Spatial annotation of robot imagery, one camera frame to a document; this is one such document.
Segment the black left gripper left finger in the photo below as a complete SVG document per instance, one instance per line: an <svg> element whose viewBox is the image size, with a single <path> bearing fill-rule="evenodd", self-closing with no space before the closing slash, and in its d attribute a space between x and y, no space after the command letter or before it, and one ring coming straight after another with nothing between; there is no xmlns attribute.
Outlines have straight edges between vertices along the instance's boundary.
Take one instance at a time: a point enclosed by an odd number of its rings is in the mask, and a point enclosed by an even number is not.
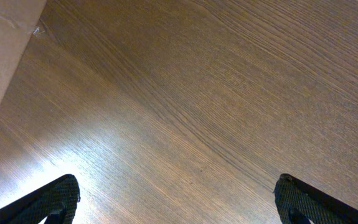
<svg viewBox="0 0 358 224"><path fill-rule="evenodd" d="M80 188L72 174L65 174L0 208L0 224L72 224Z"/></svg>

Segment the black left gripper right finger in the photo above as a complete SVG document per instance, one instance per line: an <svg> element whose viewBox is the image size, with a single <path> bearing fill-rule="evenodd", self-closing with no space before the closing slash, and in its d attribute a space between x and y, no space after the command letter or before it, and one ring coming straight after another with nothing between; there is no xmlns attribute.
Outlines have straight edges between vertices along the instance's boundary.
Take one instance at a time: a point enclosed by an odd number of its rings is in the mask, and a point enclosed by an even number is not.
<svg viewBox="0 0 358 224"><path fill-rule="evenodd" d="M273 193L282 223L358 223L357 209L292 175L281 174Z"/></svg>

